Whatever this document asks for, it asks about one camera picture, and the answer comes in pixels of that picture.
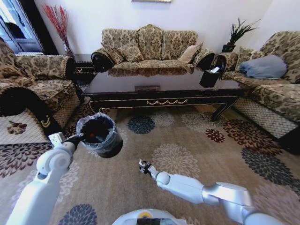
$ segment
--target coffee table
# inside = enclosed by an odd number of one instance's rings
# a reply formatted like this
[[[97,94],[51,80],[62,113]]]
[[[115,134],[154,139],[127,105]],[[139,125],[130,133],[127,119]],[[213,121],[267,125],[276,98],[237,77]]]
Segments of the coffee table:
[[[98,73],[83,95],[90,107],[102,109],[220,104],[211,120],[230,108],[250,89],[222,80],[199,68],[110,69]]]

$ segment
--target potted plant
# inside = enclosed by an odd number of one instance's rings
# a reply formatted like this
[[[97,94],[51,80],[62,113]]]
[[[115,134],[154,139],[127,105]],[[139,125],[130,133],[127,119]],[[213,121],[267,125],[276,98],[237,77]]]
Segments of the potted plant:
[[[56,29],[56,32],[58,33],[62,42],[64,43],[66,55],[74,57],[73,51],[67,38],[68,15],[66,10],[62,6],[52,7],[46,4],[43,6],[43,10]]]
[[[243,22],[240,22],[240,18],[238,18],[238,25],[236,25],[234,23],[232,24],[232,28],[230,30],[231,38],[230,38],[230,41],[226,45],[223,45],[223,50],[222,50],[223,53],[231,53],[234,50],[234,48],[235,48],[234,44],[244,34],[246,34],[249,31],[257,29],[257,27],[253,28],[253,25],[256,24],[259,20],[255,21],[255,22],[253,22],[251,24],[244,25],[244,23],[246,21],[247,20],[244,20]]]

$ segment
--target floral sofa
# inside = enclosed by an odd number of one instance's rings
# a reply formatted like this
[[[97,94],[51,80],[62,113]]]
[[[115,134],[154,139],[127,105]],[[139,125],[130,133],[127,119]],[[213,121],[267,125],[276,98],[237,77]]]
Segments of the floral sofa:
[[[207,49],[202,49],[192,59],[191,64],[187,65],[177,60],[187,47],[196,44],[197,37],[198,35],[194,31],[162,30],[151,24],[138,30],[104,29],[102,31],[103,46],[120,48],[136,41],[144,60],[116,63],[104,48],[96,50],[91,58],[94,68],[98,72],[106,71],[112,67],[118,69],[184,67],[208,69],[215,54]]]
[[[252,49],[244,51],[248,51],[246,55],[253,52]],[[300,31],[274,34],[262,46],[260,53],[282,58],[287,64],[286,74],[277,80],[247,77],[236,68],[241,56],[235,52],[221,53],[215,62],[223,69],[224,79],[253,88],[252,93],[240,98],[234,107],[292,151],[296,147],[295,138],[300,134]]]
[[[49,142],[80,100],[67,56],[17,56],[0,39],[0,144]]]

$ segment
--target floor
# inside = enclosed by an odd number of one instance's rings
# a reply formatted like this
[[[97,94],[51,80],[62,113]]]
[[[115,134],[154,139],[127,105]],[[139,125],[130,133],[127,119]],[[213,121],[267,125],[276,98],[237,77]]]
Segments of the floor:
[[[195,205],[161,190],[139,172],[139,159],[158,170],[198,179],[247,187],[258,209],[288,225],[300,224],[299,156],[280,148],[268,135],[228,110],[210,122],[212,106],[107,110],[123,138],[121,152],[100,158],[80,144],[52,214],[54,225],[109,225],[120,215],[142,208],[166,210],[194,225],[233,225],[221,206]],[[75,133],[79,118],[93,113],[82,105],[65,135]],[[47,144],[27,151],[7,150],[0,158],[15,160],[15,172],[2,173],[0,221],[6,221],[22,189],[36,174],[35,161]]]

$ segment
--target carpet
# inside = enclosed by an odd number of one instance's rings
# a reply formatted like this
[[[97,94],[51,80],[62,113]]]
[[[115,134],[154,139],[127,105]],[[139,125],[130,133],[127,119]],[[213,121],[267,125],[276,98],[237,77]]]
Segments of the carpet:
[[[79,145],[52,214],[53,225],[109,225],[142,208],[166,210],[194,225],[233,225],[221,206],[195,205],[161,190],[139,172],[139,159],[158,170],[247,187],[258,209],[288,225],[300,224],[299,156],[280,148],[263,130],[233,110],[210,122],[213,106],[107,110],[123,137],[123,149],[111,158]],[[82,105],[79,118],[93,114]],[[36,159],[48,143],[0,146],[0,221],[5,223],[23,188],[36,174]]]

